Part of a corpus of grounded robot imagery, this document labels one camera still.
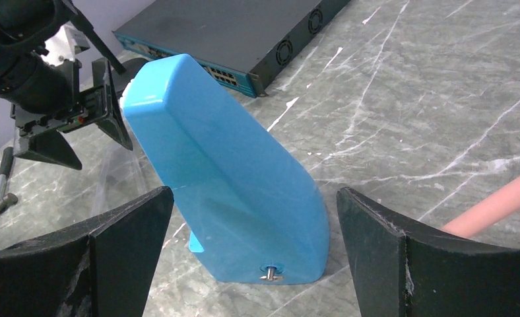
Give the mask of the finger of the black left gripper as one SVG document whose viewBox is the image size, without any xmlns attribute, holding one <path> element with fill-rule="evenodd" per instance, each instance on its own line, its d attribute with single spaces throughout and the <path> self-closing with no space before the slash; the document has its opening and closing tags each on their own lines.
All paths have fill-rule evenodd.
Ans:
<svg viewBox="0 0 520 317">
<path fill-rule="evenodd" d="M 123 122 L 119 100 L 114 87 L 112 67 L 104 58 L 92 62 L 93 87 L 96 89 L 95 124 L 108 137 L 132 151 L 133 143 Z"/>
<path fill-rule="evenodd" d="M 20 159 L 55 164 L 74 170 L 82 169 L 82 162 L 58 131 L 48 131 L 33 137 L 21 137 L 20 129 L 16 129 L 13 155 Z"/>
</svg>

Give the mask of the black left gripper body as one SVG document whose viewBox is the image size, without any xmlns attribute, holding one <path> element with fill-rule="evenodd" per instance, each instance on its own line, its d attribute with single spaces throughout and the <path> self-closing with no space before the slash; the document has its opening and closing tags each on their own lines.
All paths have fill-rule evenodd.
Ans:
<svg viewBox="0 0 520 317">
<path fill-rule="evenodd" d="M 43 62 L 43 71 L 35 73 L 42 78 L 43 89 L 34 87 L 33 97 L 27 98 L 36 106 L 28 110 L 13 104 L 10 117 L 20 137 L 31 139 L 52 131 L 69 133 L 91 124 L 106 135 L 112 135 L 112 66 L 104 58 L 92 63 L 93 87 L 79 90 L 79 61 L 64 61 L 54 66 Z"/>
</svg>

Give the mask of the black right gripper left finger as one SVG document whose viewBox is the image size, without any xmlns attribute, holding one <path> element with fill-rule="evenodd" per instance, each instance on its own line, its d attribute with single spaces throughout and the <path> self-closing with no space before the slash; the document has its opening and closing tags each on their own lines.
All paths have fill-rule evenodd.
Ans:
<svg viewBox="0 0 520 317">
<path fill-rule="evenodd" d="M 0 250 L 0 316 L 142 316 L 173 206 L 160 186 Z"/>
</svg>

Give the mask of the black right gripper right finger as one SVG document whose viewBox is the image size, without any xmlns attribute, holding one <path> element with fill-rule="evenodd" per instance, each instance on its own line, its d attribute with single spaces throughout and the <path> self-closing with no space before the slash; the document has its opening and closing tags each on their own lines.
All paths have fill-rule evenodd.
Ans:
<svg viewBox="0 0 520 317">
<path fill-rule="evenodd" d="M 356 190 L 337 213 L 363 316 L 520 316 L 520 249 L 461 238 Z"/>
</svg>

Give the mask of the clear plastic metronome cover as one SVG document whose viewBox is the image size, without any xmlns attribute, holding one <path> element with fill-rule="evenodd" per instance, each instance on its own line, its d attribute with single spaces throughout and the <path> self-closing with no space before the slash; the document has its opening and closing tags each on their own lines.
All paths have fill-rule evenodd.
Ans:
<svg viewBox="0 0 520 317">
<path fill-rule="evenodd" d="M 133 143 L 131 151 L 116 143 L 108 147 L 102 160 L 90 217 L 115 209 L 148 192 L 140 162 L 142 157 L 137 142 Z"/>
</svg>

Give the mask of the blue metronome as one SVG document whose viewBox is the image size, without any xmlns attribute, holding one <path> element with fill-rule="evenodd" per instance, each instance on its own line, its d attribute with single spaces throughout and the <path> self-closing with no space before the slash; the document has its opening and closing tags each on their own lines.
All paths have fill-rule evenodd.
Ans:
<svg viewBox="0 0 520 317">
<path fill-rule="evenodd" d="M 307 170 L 190 55 L 144 64 L 123 114 L 221 282 L 305 284 L 324 273 L 327 208 Z"/>
</svg>

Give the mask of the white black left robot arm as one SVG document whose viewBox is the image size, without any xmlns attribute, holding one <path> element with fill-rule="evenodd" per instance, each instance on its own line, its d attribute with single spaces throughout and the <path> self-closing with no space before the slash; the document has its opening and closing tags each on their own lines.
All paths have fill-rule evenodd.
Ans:
<svg viewBox="0 0 520 317">
<path fill-rule="evenodd" d="M 81 90 L 76 57 L 47 61 L 46 42 L 71 23 L 101 53 L 93 63 L 94 84 Z M 114 75 L 127 69 L 71 1 L 0 1 L 0 98 L 11 103 L 13 154 L 26 160 L 80 170 L 82 163 L 65 134 L 96 124 L 126 149 L 132 140 L 121 118 Z"/>
</svg>

